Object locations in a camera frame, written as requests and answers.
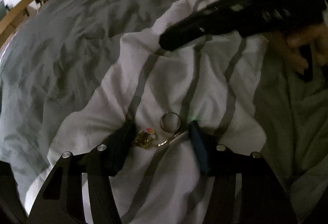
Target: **metal ring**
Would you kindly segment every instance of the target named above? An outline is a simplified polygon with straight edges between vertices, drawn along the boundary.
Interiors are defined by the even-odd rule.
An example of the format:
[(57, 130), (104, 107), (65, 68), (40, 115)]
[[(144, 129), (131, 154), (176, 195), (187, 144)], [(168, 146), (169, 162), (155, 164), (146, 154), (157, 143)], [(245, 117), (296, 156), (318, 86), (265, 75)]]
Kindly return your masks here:
[(219, 152), (224, 152), (227, 148), (226, 148), (224, 145), (222, 145), (222, 144), (218, 144), (218, 145), (216, 146), (216, 149), (217, 149), (217, 151), (219, 151)]
[(97, 150), (99, 152), (105, 151), (106, 149), (107, 149), (107, 146), (106, 145), (98, 145), (98, 147), (97, 147)]
[[(178, 117), (177, 128), (176, 128), (176, 129), (170, 130), (170, 129), (168, 129), (167, 127), (165, 127), (165, 121), (164, 121), (164, 118), (167, 117), (167, 116), (169, 116), (169, 115), (174, 115), (174, 116), (177, 116), (177, 117)], [(171, 133), (171, 134), (175, 134), (175, 133), (180, 129), (180, 126), (181, 126), (181, 118), (180, 118), (180, 116), (179, 116), (177, 113), (175, 113), (175, 112), (167, 112), (167, 113), (165, 113), (165, 114), (161, 117), (159, 124), (160, 124), (161, 129), (162, 129), (164, 132)]]
[(259, 152), (252, 152), (252, 153), (251, 153), (251, 156), (252, 156), (253, 158), (261, 158), (261, 157), (262, 157), (262, 154), (259, 153)]
[(63, 158), (69, 158), (71, 156), (71, 152), (64, 152), (63, 154), (62, 154), (62, 157)]

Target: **gray comforter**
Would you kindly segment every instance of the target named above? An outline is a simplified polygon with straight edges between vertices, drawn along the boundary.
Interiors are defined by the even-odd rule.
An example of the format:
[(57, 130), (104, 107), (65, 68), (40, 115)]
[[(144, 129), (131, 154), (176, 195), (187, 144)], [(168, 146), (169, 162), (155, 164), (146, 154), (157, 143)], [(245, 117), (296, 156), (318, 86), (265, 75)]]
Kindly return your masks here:
[[(85, 108), (117, 62), (122, 35), (151, 27), (175, 1), (50, 0), (22, 26), (0, 63), (0, 159), (12, 165), (22, 202), (49, 167), (64, 119)], [(268, 51), (254, 96), (263, 155), (300, 219), (328, 185), (328, 90), (314, 71), (305, 84)]]
[(51, 0), (30, 18), (0, 64), (0, 159), (22, 202), (49, 164), (63, 120), (82, 110), (119, 57), (124, 33), (153, 25), (176, 0)]

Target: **metal rivet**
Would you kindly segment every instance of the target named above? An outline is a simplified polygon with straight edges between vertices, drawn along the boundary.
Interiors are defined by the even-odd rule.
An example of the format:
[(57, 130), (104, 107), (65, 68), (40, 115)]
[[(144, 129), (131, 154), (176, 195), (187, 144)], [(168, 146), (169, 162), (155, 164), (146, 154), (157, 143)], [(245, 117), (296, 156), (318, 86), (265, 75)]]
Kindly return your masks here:
[(220, 152), (224, 152), (226, 150), (226, 147), (224, 145), (218, 144), (216, 146), (216, 149)]
[(102, 151), (106, 150), (106, 148), (107, 148), (106, 145), (98, 145), (97, 150), (98, 150), (99, 152), (102, 152)]
[(266, 22), (271, 21), (271, 14), (268, 11), (262, 10), (262, 16)]
[(274, 10), (273, 15), (274, 15), (275, 18), (282, 19), (281, 15), (280, 15), (280, 13), (278, 12), (277, 9)]
[(262, 157), (261, 153), (259, 153), (259, 152), (253, 152), (253, 153), (251, 153), (251, 156), (253, 156), (254, 158), (261, 158)]
[(289, 13), (289, 11), (287, 9), (284, 9), (285, 15), (286, 16), (291, 16), (291, 14)]
[(63, 154), (62, 154), (62, 157), (63, 158), (69, 158), (71, 156), (71, 152), (64, 152)]
[(238, 12), (240, 10), (243, 10), (244, 7), (242, 5), (239, 5), (239, 4), (236, 4), (236, 5), (233, 5), (232, 7), (230, 7), (233, 11), (235, 12)]

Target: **bed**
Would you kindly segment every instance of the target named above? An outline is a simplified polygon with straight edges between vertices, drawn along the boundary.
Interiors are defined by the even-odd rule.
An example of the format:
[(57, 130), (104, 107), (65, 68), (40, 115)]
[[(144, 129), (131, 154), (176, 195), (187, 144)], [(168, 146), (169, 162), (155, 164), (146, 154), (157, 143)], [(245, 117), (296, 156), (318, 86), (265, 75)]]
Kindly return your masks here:
[[(164, 140), (159, 120), (173, 111), (236, 153), (261, 151), (306, 218), (328, 186), (324, 77), (315, 68), (305, 84), (261, 35), (159, 49), (166, 27), (213, 1), (50, 0), (19, 29), (1, 53), (0, 160), (27, 213), (63, 152), (90, 151), (127, 113)], [(123, 223), (201, 223), (213, 185), (187, 134), (165, 150), (133, 147), (110, 181)]]

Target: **hand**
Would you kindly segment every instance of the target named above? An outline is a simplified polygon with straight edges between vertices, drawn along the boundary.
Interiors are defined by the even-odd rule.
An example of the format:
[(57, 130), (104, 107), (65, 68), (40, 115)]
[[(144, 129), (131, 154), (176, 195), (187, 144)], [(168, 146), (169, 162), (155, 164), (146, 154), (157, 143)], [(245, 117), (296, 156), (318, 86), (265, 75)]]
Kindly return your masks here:
[(328, 27), (325, 23), (310, 25), (305, 29), (287, 36), (275, 31), (264, 35), (269, 45), (282, 56), (288, 65), (296, 72), (304, 74), (309, 64), (298, 50), (302, 45), (315, 42), (315, 52), (312, 53), (318, 65), (328, 64)]

